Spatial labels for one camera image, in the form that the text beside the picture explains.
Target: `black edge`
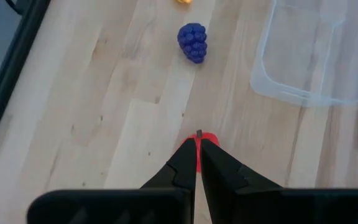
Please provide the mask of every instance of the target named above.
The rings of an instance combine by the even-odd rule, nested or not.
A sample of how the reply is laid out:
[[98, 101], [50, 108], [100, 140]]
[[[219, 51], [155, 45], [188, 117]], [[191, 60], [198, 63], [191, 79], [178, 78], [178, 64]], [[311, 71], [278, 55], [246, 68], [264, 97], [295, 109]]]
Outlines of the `black edge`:
[[0, 69], [0, 120], [30, 52], [50, 0], [33, 0], [16, 30]]

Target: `yellow object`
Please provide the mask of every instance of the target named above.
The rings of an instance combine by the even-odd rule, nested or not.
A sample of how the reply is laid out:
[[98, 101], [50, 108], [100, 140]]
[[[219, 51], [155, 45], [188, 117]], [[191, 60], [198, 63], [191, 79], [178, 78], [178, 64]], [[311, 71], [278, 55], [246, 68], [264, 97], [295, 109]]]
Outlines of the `yellow object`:
[[190, 4], [193, 0], [177, 0], [179, 3]]

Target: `red object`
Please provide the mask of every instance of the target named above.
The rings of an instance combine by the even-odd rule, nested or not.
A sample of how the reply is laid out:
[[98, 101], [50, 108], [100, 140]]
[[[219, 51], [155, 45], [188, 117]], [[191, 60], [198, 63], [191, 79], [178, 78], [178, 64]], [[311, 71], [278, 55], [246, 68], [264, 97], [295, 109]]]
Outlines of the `red object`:
[[201, 172], [201, 161], [200, 161], [200, 151], [201, 151], [201, 140], [202, 139], [208, 139], [212, 143], [214, 143], [217, 146], [219, 145], [218, 137], [213, 133], [201, 133], [201, 137], [199, 137], [197, 134], [192, 134], [191, 136], [187, 137], [185, 140], [183, 140], [182, 144], [187, 139], [194, 139], [196, 141], [196, 147], [197, 147], [197, 172]]

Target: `plastic bin lid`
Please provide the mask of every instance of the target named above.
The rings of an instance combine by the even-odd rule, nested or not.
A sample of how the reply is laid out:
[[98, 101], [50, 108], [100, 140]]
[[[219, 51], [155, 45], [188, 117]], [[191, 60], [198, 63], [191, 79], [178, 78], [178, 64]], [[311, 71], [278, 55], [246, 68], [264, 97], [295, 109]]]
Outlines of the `plastic bin lid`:
[[358, 0], [276, 0], [262, 71], [292, 92], [358, 102]]

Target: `clear plastic container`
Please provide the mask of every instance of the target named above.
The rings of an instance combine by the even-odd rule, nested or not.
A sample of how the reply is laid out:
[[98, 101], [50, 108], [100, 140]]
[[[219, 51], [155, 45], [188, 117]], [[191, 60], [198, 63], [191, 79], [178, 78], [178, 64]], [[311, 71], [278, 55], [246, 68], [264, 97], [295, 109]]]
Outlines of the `clear plastic container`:
[[358, 0], [273, 0], [250, 84], [301, 106], [358, 103]]

